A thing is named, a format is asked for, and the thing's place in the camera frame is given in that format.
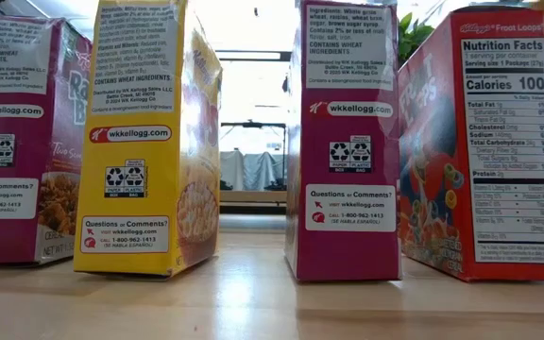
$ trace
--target cereal bowl image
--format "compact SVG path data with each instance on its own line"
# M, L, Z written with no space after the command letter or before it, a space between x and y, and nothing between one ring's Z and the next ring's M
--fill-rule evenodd
M38 224L63 235L75 235L79 175L50 172L42 176Z
M215 195L202 181L188 184L178 201L178 238L184 262L195 264L215 249L219 209Z

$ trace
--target cereal image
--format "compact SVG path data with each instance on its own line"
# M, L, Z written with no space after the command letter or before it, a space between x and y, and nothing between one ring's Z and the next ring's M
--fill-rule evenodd
M215 196L207 184L192 182L178 202L178 230L191 243L204 242L217 232L219 223Z
M38 223L65 235L75 235L78 175L47 173L42 177Z

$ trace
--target wooden table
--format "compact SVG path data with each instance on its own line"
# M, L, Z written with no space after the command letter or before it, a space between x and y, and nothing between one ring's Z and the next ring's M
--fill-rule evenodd
M535 339L544 283L466 284L404 259L404 280L296 284L279 234L224 233L169 282L0 269L0 339Z

